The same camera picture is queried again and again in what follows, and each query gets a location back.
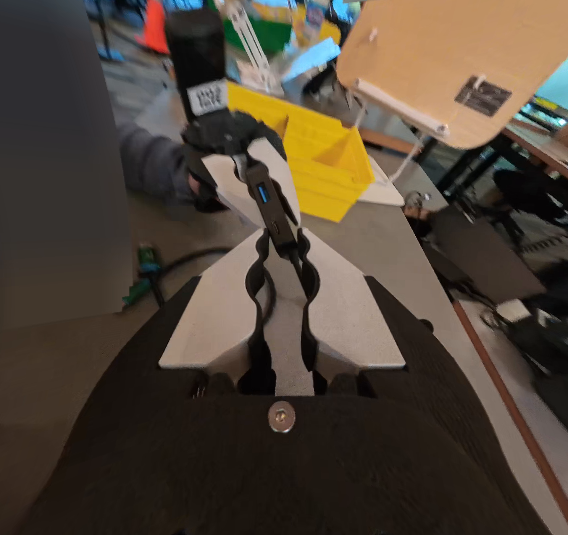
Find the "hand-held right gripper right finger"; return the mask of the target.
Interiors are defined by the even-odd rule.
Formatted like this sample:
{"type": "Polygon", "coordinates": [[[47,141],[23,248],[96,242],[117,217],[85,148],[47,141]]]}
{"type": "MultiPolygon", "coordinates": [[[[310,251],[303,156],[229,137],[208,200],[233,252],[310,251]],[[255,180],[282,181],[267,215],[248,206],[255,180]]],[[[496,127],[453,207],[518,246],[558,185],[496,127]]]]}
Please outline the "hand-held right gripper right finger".
{"type": "Polygon", "coordinates": [[[308,229],[300,229],[301,349],[308,371],[398,370],[406,363],[360,269],[308,229]]]}

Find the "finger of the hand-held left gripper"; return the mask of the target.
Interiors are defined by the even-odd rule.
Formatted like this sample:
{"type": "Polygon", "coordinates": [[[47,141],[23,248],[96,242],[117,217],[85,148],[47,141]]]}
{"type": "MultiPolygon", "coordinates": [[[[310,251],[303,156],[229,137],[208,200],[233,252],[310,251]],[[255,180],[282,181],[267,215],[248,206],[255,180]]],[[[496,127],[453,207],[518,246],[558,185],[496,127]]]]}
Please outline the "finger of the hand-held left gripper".
{"type": "Polygon", "coordinates": [[[236,164],[230,156],[209,155],[202,162],[215,182],[218,200],[243,222],[265,228],[258,204],[251,196],[248,185],[236,175],[236,164]]]}
{"type": "Polygon", "coordinates": [[[300,205],[288,162],[265,137],[252,141],[247,153],[253,161],[266,167],[288,219],[294,226],[301,227],[300,205]]]}

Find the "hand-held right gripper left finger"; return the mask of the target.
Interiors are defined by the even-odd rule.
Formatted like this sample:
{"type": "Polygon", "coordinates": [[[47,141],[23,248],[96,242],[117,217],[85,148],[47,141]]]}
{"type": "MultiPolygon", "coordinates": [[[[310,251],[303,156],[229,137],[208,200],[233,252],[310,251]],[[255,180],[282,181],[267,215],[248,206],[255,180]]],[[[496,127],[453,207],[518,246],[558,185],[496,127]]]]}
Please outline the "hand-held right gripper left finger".
{"type": "Polygon", "coordinates": [[[258,229],[203,272],[159,360],[162,369],[246,372],[270,366],[263,306],[269,235],[258,229]]]}

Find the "dark grey port hub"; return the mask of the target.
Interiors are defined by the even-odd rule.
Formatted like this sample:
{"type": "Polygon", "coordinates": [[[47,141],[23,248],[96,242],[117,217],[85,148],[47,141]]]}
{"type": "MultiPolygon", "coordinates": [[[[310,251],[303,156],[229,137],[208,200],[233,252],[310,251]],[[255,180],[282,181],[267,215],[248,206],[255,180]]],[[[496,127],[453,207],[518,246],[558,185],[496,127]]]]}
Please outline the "dark grey port hub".
{"type": "Polygon", "coordinates": [[[289,262],[298,259],[297,240],[266,166],[258,163],[249,167],[245,182],[277,254],[289,262]]]}

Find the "braided hdmi cable blue plugs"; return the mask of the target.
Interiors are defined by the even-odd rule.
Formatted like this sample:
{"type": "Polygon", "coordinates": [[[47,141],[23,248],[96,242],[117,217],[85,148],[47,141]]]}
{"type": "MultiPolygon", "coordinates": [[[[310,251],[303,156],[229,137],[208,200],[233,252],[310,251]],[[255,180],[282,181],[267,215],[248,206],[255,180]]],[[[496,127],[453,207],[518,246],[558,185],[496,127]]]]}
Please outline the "braided hdmi cable blue plugs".
{"type": "Polygon", "coordinates": [[[166,300],[161,291],[160,281],[163,277],[175,269],[195,262],[204,257],[213,255],[226,255],[232,250],[231,247],[214,247],[201,249],[183,255],[173,262],[164,263],[159,250],[150,244],[140,244],[137,250],[138,278],[129,288],[129,293],[122,298],[122,310],[126,310],[137,304],[142,298],[151,293],[159,308],[163,307],[166,300]]]}

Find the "person's left forearm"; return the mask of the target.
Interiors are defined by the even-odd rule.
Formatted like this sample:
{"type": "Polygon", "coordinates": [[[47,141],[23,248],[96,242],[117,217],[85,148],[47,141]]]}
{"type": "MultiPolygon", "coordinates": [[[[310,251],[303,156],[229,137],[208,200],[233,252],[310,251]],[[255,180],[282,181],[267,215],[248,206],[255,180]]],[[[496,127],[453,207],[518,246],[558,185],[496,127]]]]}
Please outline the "person's left forearm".
{"type": "Polygon", "coordinates": [[[171,205],[195,202],[181,144],[134,122],[119,122],[117,137],[127,189],[171,205]]]}

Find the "large yellow plastic bin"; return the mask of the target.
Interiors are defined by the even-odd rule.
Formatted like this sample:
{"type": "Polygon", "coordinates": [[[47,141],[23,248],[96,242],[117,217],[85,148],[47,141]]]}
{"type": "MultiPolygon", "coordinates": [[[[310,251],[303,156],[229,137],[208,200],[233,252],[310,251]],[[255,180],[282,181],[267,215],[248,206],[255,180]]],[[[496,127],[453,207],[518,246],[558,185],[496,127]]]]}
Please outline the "large yellow plastic bin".
{"type": "Polygon", "coordinates": [[[232,82],[228,106],[280,135],[302,213],[338,223],[375,182],[357,128],[232,82]]]}

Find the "orange traffic cone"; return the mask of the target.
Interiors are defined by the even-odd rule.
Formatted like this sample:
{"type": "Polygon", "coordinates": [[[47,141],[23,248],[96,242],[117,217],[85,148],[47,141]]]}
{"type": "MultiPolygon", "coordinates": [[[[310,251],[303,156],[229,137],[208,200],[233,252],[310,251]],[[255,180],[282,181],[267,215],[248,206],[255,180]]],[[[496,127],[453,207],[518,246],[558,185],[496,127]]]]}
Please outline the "orange traffic cone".
{"type": "Polygon", "coordinates": [[[164,0],[146,0],[143,32],[135,36],[137,44],[159,55],[169,56],[165,37],[164,0]]]}

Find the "white board stand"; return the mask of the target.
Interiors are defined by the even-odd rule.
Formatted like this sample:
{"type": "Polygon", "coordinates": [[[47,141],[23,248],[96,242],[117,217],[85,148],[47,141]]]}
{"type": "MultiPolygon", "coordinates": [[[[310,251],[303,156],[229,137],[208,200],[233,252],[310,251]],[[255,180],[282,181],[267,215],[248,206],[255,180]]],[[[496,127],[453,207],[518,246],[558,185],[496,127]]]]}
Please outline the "white board stand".
{"type": "Polygon", "coordinates": [[[371,101],[374,105],[386,107],[392,113],[396,114],[400,118],[404,118],[419,130],[412,149],[394,173],[387,176],[385,172],[376,165],[373,169],[375,181],[368,185],[367,189],[359,196],[358,199],[359,202],[402,207],[404,205],[404,198],[395,187],[395,182],[399,179],[403,172],[406,171],[410,163],[414,161],[414,158],[422,150],[424,147],[425,137],[429,136],[434,140],[445,139],[449,136],[450,127],[448,124],[443,123],[440,120],[436,120],[434,117],[431,117],[401,100],[394,98],[387,94],[386,91],[381,90],[362,78],[357,78],[354,81],[353,91],[354,94],[364,100],[354,124],[357,129],[359,129],[359,125],[364,118],[367,101],[371,101]]]}

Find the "light wooden board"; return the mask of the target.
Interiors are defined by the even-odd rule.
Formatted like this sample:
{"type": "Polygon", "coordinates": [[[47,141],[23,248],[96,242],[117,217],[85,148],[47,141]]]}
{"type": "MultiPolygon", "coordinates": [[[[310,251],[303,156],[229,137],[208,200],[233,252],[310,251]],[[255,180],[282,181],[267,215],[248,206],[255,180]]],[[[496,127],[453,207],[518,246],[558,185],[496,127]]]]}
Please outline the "light wooden board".
{"type": "Polygon", "coordinates": [[[485,145],[567,60],[567,0],[366,1],[337,62],[446,123],[458,149],[485,145]]]}

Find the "black chair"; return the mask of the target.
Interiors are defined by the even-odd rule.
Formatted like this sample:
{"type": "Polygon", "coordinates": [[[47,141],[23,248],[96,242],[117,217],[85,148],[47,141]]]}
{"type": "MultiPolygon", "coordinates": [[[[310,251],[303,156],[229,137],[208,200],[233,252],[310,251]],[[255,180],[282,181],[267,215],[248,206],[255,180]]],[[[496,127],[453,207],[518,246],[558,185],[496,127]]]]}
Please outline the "black chair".
{"type": "Polygon", "coordinates": [[[488,210],[490,223],[493,226],[500,224],[504,228],[516,253],[523,254],[556,245],[560,238],[524,245],[524,232],[512,218],[512,212],[536,216],[545,223],[562,229],[562,237],[567,237],[567,207],[557,205],[536,177],[519,170],[500,169],[493,173],[493,183],[501,196],[488,210]]]}

